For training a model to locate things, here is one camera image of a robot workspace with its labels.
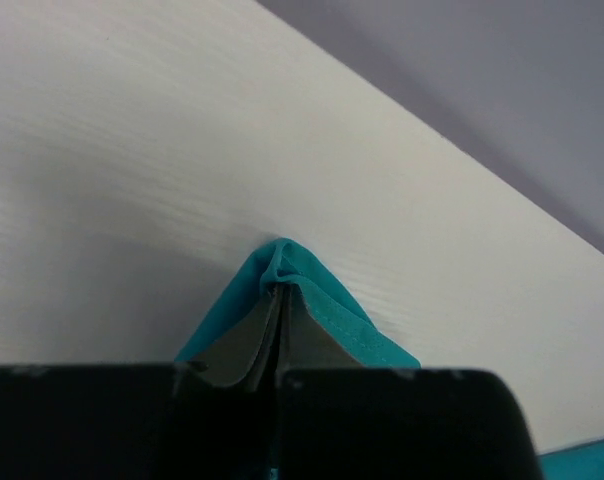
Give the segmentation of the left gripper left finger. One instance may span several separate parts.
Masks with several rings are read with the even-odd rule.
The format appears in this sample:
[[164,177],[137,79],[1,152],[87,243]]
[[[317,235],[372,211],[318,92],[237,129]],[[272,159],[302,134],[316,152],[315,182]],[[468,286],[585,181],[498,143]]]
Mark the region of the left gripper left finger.
[[258,390],[277,346],[282,287],[265,294],[235,326],[190,361],[214,388]]

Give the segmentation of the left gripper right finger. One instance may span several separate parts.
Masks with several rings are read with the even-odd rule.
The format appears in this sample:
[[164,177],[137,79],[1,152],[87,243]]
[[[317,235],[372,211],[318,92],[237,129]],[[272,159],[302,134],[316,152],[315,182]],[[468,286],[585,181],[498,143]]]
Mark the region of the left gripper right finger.
[[363,367],[364,365],[342,347],[312,316],[301,289],[296,285],[283,285],[279,315],[277,372]]

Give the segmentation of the teal t-shirt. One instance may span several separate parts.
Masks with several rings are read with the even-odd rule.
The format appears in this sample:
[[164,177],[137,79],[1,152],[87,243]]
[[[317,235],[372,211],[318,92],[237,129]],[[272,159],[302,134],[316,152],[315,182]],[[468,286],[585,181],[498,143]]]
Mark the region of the teal t-shirt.
[[[351,293],[314,254],[287,238],[256,249],[176,356],[186,362],[239,323],[275,284],[300,288],[311,316],[366,366],[419,368],[419,360],[373,324]],[[604,440],[542,455],[547,479],[604,479]]]

